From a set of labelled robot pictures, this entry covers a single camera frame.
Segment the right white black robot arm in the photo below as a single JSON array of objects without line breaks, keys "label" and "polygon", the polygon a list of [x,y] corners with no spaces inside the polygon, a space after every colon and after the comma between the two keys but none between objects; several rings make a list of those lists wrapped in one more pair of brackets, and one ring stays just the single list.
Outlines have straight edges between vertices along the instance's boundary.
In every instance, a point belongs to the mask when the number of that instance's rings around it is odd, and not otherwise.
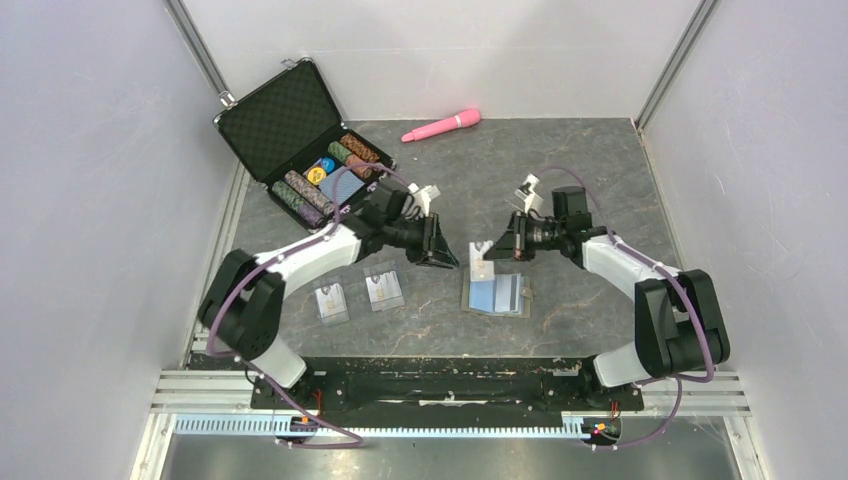
[{"label": "right white black robot arm", "polygon": [[669,376],[708,382],[731,353],[714,283],[700,269],[668,267],[596,225],[582,187],[557,188],[553,213],[514,212],[485,260],[528,262],[557,251],[582,270],[623,292],[633,303],[633,340],[583,362],[580,400],[591,408],[612,401],[618,387]]}]

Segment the clear acrylic card stand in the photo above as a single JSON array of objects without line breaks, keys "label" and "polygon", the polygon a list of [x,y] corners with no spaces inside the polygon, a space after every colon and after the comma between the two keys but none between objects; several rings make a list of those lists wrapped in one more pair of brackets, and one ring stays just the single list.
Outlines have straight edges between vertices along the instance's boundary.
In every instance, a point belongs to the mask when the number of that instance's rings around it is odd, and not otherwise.
[{"label": "clear acrylic card stand", "polygon": [[333,326],[367,317],[373,314],[387,312],[406,304],[403,288],[394,260],[385,261],[363,268],[345,268],[341,273],[331,272],[315,280],[311,292],[323,285],[339,283],[345,294],[349,319],[344,322],[325,324]]}]

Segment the silver credit card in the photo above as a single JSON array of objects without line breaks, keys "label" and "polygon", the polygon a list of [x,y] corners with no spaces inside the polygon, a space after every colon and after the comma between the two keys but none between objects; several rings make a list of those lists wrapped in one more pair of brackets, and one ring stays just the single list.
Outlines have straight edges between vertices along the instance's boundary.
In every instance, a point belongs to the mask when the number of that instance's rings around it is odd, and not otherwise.
[{"label": "silver credit card", "polygon": [[485,259],[485,254],[494,245],[491,240],[469,243],[469,279],[471,283],[494,281],[494,262]]},{"label": "silver credit card", "polygon": [[469,283],[468,307],[483,313],[494,313],[497,281],[472,281]]}]

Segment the beige leather card holder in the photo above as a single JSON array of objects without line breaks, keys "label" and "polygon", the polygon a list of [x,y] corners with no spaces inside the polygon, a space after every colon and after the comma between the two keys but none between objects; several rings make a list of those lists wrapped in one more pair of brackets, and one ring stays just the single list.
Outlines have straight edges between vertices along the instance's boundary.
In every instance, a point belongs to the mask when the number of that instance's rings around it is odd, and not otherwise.
[{"label": "beige leather card holder", "polygon": [[497,274],[493,280],[472,281],[466,272],[460,300],[465,312],[492,317],[529,318],[534,292],[527,276]]}]

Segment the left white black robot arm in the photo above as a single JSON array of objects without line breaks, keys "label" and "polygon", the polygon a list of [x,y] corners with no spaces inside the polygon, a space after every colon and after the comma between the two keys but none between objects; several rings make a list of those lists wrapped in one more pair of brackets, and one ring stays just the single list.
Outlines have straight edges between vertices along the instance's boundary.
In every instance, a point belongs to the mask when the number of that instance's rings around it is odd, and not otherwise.
[{"label": "left white black robot arm", "polygon": [[306,405],[314,381],[305,374],[306,361],[279,332],[284,300],[385,247],[404,250],[414,265],[457,267],[439,217],[430,209],[439,194],[435,185],[383,182],[339,222],[307,238],[260,254],[241,249],[226,254],[197,311],[209,330],[208,355],[232,354],[252,363],[276,382],[275,392],[288,406]]}]

